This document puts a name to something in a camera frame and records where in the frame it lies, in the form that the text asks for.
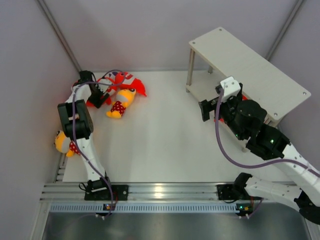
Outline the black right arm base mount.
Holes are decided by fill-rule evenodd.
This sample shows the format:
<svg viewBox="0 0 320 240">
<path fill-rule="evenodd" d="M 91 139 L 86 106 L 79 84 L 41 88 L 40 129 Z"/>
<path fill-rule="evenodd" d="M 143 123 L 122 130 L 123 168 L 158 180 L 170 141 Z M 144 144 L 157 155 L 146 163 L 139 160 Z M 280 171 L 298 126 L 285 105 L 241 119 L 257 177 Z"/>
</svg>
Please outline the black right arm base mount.
<svg viewBox="0 0 320 240">
<path fill-rule="evenodd" d="M 250 200 L 251 197 L 248 195 L 243 187 L 234 184 L 218 184 L 217 185 L 218 199 L 222 201 L 238 201 L 238 200 Z"/>
</svg>

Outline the red shark plush back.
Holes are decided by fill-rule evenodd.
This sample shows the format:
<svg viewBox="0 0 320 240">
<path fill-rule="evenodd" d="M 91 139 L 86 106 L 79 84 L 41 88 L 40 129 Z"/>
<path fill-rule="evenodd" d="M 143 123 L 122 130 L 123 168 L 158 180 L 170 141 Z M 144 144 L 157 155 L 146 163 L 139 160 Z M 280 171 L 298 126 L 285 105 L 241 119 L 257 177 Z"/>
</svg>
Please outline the red shark plush back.
<svg viewBox="0 0 320 240">
<path fill-rule="evenodd" d="M 120 89 L 135 89 L 142 96 L 147 96 L 144 83 L 134 75 L 128 72 L 118 72 L 113 78 L 113 82 Z"/>
</svg>

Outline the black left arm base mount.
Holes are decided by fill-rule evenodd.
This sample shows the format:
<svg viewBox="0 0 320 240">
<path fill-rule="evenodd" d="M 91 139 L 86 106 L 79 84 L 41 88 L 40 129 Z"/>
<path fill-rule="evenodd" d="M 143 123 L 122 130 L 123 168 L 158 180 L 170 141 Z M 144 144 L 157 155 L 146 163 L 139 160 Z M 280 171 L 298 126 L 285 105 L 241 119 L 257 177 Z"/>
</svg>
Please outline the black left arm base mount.
<svg viewBox="0 0 320 240">
<path fill-rule="evenodd" d="M 127 201 L 129 186 L 126 184 L 113 184 L 111 186 L 113 199 Z M 87 186 L 84 195 L 85 201 L 110 201 L 111 193 L 107 185 Z"/>
</svg>

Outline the red shark plush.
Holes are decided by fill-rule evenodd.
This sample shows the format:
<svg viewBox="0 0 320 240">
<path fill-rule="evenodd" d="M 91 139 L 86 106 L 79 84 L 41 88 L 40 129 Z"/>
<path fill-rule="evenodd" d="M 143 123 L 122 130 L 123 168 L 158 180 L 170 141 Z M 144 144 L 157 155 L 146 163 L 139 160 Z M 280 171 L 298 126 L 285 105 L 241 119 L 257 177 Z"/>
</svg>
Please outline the red shark plush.
<svg viewBox="0 0 320 240">
<path fill-rule="evenodd" d="M 120 89 L 135 89 L 142 96 L 147 96 L 144 83 L 134 75 L 128 72 L 118 72 L 113 78 L 113 82 Z"/>
<path fill-rule="evenodd" d="M 242 100 L 245 101 L 245 100 L 248 100 L 248 98 L 245 97 L 244 95 L 242 95 Z M 225 120 L 221 116 L 219 117 L 219 121 L 222 122 L 222 123 L 225 122 Z"/>
<path fill-rule="evenodd" d="M 110 105 L 111 97 L 116 93 L 118 87 L 114 86 L 113 79 L 102 77 L 97 80 L 100 84 L 91 84 L 91 96 L 88 98 L 86 105 L 88 107 L 96 107 L 99 109 L 102 105 Z"/>
</svg>

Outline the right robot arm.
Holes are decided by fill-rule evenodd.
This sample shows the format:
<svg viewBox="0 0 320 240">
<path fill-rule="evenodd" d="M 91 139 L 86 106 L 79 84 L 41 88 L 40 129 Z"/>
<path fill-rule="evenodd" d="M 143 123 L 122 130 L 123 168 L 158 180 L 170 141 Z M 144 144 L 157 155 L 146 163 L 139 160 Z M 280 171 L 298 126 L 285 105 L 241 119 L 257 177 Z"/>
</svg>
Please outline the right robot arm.
<svg viewBox="0 0 320 240">
<path fill-rule="evenodd" d="M 200 101 L 202 120 L 214 112 L 217 144 L 224 157 L 242 169 L 259 169 L 274 165 L 285 173 L 294 185 L 278 184 L 259 179 L 252 174 L 240 173 L 230 191 L 234 200 L 268 199 L 299 212 L 308 221 L 320 223 L 320 172 L 312 166 L 280 130 L 264 122 L 267 111 L 256 101 L 243 97 L 243 86 L 227 96 L 225 87 L 217 87 L 218 97 Z M 263 163 L 247 165 L 233 160 L 223 148 L 219 123 L 223 122 L 237 140 L 246 140 L 249 152 Z"/>
</svg>

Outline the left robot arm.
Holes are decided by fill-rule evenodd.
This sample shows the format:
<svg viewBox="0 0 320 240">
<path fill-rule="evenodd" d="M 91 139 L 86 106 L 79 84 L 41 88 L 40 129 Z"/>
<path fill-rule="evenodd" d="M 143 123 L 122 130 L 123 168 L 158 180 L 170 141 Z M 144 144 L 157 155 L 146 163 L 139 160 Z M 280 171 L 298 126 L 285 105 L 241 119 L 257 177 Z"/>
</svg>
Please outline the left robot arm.
<svg viewBox="0 0 320 240">
<path fill-rule="evenodd" d="M 57 105 L 61 133 L 74 144 L 84 162 L 87 172 L 86 192 L 96 193 L 102 200 L 109 199 L 113 194 L 113 187 L 106 170 L 101 165 L 93 141 L 94 124 L 87 108 L 87 101 L 92 100 L 97 107 L 101 107 L 100 97 L 103 92 L 94 74 L 88 70 L 79 72 L 79 80 L 73 84 L 71 95 Z"/>
</svg>

